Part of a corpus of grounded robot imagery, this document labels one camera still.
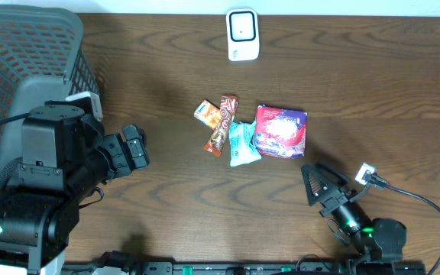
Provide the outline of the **small orange snack packet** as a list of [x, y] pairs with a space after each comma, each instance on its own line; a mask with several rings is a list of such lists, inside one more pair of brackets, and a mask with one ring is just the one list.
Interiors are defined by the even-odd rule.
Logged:
[[204, 99], [194, 111], [194, 117], [204, 125], [215, 130], [222, 117], [219, 108], [213, 105], [209, 100]]

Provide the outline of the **purple red snack packet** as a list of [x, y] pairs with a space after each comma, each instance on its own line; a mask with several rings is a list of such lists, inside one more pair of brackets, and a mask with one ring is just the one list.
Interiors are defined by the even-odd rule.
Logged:
[[253, 143], [266, 156], [297, 159], [305, 156], [308, 113], [259, 105]]

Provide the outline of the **light green wipes packet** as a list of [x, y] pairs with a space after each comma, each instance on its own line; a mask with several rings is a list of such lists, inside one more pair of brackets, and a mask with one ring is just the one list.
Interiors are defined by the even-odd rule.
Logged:
[[254, 146], [253, 138], [256, 122], [233, 122], [229, 130], [229, 141], [231, 147], [230, 166], [237, 167], [258, 161], [261, 154]]

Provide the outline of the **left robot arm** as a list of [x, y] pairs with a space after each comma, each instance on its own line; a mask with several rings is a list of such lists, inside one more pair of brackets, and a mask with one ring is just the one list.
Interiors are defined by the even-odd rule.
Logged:
[[21, 138], [16, 182], [7, 173], [0, 181], [0, 264], [39, 274], [65, 251], [84, 199], [150, 158], [142, 129], [127, 125], [106, 135], [91, 113], [69, 102], [32, 109]]

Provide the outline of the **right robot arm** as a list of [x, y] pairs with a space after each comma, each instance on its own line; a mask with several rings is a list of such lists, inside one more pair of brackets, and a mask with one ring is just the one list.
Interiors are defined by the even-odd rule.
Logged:
[[363, 165], [356, 182], [361, 191], [349, 189], [349, 178], [317, 163], [301, 167], [308, 204], [319, 204], [319, 214], [334, 222], [339, 240], [359, 253], [347, 260], [342, 270], [349, 274], [398, 274], [406, 244], [406, 226], [391, 218], [371, 219], [358, 204], [370, 188], [383, 189], [385, 182], [376, 170]]

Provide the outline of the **red orange chocolate bar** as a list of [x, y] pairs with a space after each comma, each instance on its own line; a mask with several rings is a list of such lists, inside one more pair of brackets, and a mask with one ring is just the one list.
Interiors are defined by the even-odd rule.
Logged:
[[220, 102], [220, 122], [212, 132], [204, 149], [216, 157], [222, 155], [222, 149], [228, 138], [228, 133], [238, 108], [238, 97], [235, 95], [223, 95]]

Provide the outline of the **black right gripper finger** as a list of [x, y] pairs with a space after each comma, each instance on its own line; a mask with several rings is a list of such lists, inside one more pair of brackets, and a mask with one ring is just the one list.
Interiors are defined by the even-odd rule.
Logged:
[[315, 167], [321, 172], [321, 174], [328, 177], [332, 182], [339, 186], [345, 186], [346, 184], [349, 184], [351, 182], [351, 180], [347, 176], [330, 167], [328, 164], [317, 163]]
[[320, 164], [302, 166], [301, 174], [309, 206], [322, 201], [327, 195], [338, 189], [336, 182], [328, 177], [328, 170]]

